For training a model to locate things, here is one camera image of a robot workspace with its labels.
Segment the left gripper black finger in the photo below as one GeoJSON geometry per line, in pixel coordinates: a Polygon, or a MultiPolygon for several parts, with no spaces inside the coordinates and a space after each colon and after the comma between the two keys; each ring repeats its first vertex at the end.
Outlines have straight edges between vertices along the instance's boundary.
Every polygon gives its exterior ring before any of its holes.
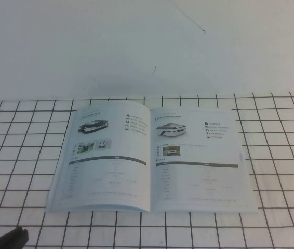
{"type": "Polygon", "coordinates": [[[29,240],[29,232],[27,229],[18,226],[8,233],[8,239],[5,243],[7,249],[23,249],[29,240]]]}

